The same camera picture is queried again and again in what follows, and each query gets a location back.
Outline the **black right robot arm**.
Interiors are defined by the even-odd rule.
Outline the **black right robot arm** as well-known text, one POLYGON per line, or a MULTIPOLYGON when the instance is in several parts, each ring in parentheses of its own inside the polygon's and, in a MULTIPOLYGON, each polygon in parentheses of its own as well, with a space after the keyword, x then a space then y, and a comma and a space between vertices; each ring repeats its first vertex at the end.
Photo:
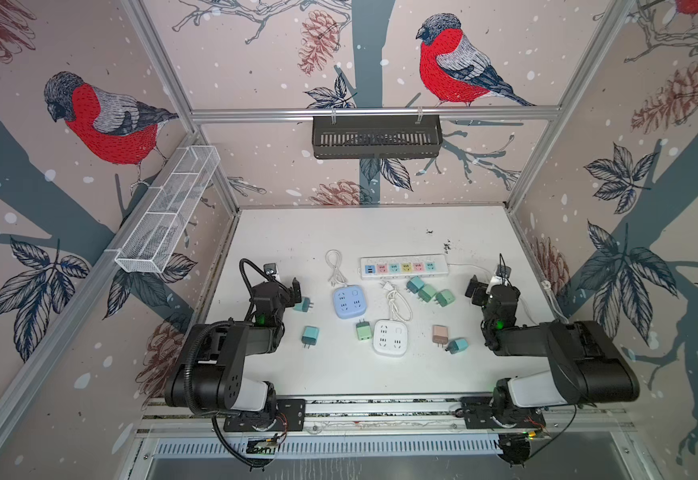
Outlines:
POLYGON ((472 277, 465 295, 483 312, 485 346, 498 357, 531 357, 548 368, 499 380, 490 395, 461 399, 460 416, 470 429, 544 425, 547 407, 634 402, 637 376, 603 327, 593 321, 517 323, 520 290, 508 282, 490 285, 472 277))

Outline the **light teal charger plug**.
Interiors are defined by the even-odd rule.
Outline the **light teal charger plug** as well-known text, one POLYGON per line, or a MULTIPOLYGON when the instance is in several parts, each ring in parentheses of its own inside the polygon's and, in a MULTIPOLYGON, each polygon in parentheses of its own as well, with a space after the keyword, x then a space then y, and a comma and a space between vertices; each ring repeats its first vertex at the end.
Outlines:
POLYGON ((446 351, 452 355, 461 353, 469 347, 469 343, 465 338, 456 338, 450 340, 446 346, 446 351))

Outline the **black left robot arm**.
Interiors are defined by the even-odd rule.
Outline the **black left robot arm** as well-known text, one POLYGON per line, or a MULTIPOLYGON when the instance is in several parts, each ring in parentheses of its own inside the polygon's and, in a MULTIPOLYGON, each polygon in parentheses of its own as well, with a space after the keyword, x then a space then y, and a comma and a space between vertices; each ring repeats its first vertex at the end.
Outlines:
POLYGON ((274 263, 259 267, 243 258, 239 269, 249 294, 244 319, 191 327, 164 399, 170 407, 210 419, 232 457, 250 470, 264 470, 287 435, 303 430, 306 401, 280 399, 272 382, 244 376, 245 363, 249 356, 276 352, 286 332, 284 314, 303 297, 299 281, 282 283, 274 263))

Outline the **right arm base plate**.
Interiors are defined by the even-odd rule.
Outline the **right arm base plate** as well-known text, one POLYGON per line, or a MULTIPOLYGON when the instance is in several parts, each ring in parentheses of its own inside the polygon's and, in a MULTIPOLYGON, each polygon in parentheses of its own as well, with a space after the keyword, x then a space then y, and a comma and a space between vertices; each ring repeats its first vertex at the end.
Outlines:
POLYGON ((540 430, 546 427, 540 410, 517 407, 510 400, 495 400, 492 396, 462 397, 459 411, 469 430, 540 430))

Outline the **pink charger plug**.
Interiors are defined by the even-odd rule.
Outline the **pink charger plug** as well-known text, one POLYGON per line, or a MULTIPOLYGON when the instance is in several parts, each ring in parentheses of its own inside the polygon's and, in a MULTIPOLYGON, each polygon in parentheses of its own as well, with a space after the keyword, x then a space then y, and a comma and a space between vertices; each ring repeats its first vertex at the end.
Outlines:
POLYGON ((432 329, 432 341, 434 344, 445 347, 449 342, 449 330, 447 326, 434 325, 432 329))

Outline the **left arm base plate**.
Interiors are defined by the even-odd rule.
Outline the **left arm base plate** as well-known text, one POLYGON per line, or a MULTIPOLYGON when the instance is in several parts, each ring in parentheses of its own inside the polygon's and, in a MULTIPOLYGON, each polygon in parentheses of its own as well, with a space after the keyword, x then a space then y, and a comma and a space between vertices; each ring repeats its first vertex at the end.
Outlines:
POLYGON ((300 432, 304 428, 306 401, 278 399, 261 411, 241 411, 224 420, 225 433, 300 432))

